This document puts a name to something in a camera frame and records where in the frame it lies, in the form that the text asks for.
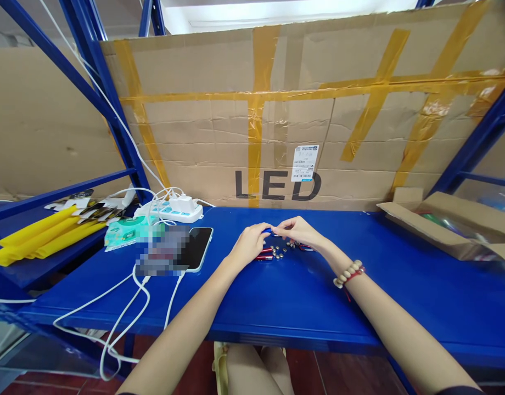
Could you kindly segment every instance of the phone case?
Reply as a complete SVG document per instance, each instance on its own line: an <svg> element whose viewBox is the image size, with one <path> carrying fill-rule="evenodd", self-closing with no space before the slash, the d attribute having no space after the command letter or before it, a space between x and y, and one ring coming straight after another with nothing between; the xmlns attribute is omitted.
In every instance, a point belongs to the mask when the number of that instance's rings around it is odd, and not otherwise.
<svg viewBox="0 0 505 395"><path fill-rule="evenodd" d="M187 269L187 273L197 273L201 270L201 268L203 267L203 262L205 262L205 255L207 255L207 250L209 249L210 242L212 241L212 235L214 233L214 228L199 227L199 228L192 228L190 231L192 232L194 229L210 229L211 232L209 241L207 242L207 247L205 247L205 251L203 251L203 256L201 257L201 262L199 263L199 266L196 269Z"/></svg>

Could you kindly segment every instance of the open cardboard box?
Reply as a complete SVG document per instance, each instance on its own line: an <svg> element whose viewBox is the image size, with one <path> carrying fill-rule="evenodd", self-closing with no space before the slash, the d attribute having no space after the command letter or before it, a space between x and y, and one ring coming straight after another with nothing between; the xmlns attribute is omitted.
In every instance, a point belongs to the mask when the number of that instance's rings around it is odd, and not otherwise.
<svg viewBox="0 0 505 395"><path fill-rule="evenodd" d="M423 200L421 188L396 188L392 202L377 204L387 218L460 261L494 252L505 260L505 213L477 202L436 192ZM415 212L430 211L474 229L489 242L466 239Z"/></svg>

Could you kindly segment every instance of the power strip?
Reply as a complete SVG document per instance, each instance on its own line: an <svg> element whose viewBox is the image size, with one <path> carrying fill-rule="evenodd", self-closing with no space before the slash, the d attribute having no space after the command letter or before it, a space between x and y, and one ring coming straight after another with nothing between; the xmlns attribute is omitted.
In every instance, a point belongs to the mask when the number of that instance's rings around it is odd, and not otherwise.
<svg viewBox="0 0 505 395"><path fill-rule="evenodd" d="M203 218L203 206L196 205L194 212L187 213L181 211L174 211L172 207L170 207L170 203L160 200L154 200L152 202L146 203L144 206L138 208L134 217L144 217L148 214L148 208L150 207L150 203L152 204L152 208L150 209L150 215L157 216L160 219L171 219L175 222L183 222L183 223L193 223Z"/></svg>

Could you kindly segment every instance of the yellow foam stick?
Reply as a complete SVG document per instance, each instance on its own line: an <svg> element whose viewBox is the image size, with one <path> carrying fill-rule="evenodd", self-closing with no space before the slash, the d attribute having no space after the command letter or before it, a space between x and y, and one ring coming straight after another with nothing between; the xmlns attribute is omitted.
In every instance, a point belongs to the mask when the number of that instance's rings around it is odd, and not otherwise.
<svg viewBox="0 0 505 395"><path fill-rule="evenodd" d="M39 233L57 225L66 218L69 218L75 210L77 210L77 207L71 206L70 208L61 210L58 213L52 214L49 217L32 223L31 225L26 226L25 228L22 228L15 233L11 233L9 236L0 240L0 245L2 247L20 245L25 241L30 240L32 237L38 235Z"/></svg>
<svg viewBox="0 0 505 395"><path fill-rule="evenodd" d="M39 247L42 247L53 239L61 236L66 229L76 224L79 219L79 217L66 218L57 225L44 230L42 233L37 234L34 237L31 237L28 241L20 245L13 246L14 253L10 254L9 257L11 259L16 259L17 261L23 259L29 254L34 253Z"/></svg>
<svg viewBox="0 0 505 395"><path fill-rule="evenodd" d="M14 252L13 247L4 247L0 249L0 266L9 266L15 262L16 259L11 258L11 255L14 254Z"/></svg>
<svg viewBox="0 0 505 395"><path fill-rule="evenodd" d="M0 258L0 266L9 266L14 262L16 261L12 260L11 258Z"/></svg>
<svg viewBox="0 0 505 395"><path fill-rule="evenodd" d="M58 239L58 238L61 238L62 236L66 235L66 234L68 234L68 233L70 233L70 232L72 232L73 230L80 229L80 231L82 231L83 229L89 228L90 226L95 225L96 223L97 223L97 221L89 221L89 222L86 222L86 223L84 223L84 224L82 224L82 225L79 225L79 224L72 225L72 226L71 226L70 228L68 228L65 232L61 233L61 234L57 237L57 239ZM33 252L31 255L32 255L34 258L38 258L38 259L44 259L44 258L45 258L45 256L44 256L44 255L42 255L42 254L38 253L38 249L37 249L35 252Z"/></svg>
<svg viewBox="0 0 505 395"><path fill-rule="evenodd" d="M106 226L106 221L99 222L99 223L86 223L81 226L79 226L77 229L74 229L58 238L55 240L49 242L48 244L40 247L36 252L35 255L39 257L40 259L47 258L48 256L59 252L60 250L69 247L72 244L75 244L76 242L84 239L85 237L91 235L92 233L97 232L98 230L101 230Z"/></svg>

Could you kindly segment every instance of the cardboard wall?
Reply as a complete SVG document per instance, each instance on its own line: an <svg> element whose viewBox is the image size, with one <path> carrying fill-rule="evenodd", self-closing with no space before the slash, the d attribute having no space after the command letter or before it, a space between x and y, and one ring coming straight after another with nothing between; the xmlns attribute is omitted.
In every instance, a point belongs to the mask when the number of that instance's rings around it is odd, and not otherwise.
<svg viewBox="0 0 505 395"><path fill-rule="evenodd" d="M123 168L100 113L39 48L0 48L0 199L27 198ZM95 195L129 183L128 177L113 181L96 187Z"/></svg>
<svg viewBox="0 0 505 395"><path fill-rule="evenodd" d="M223 206L374 210L394 187L430 190L505 87L505 1L102 46L165 185ZM315 181L291 182L306 144Z"/></svg>

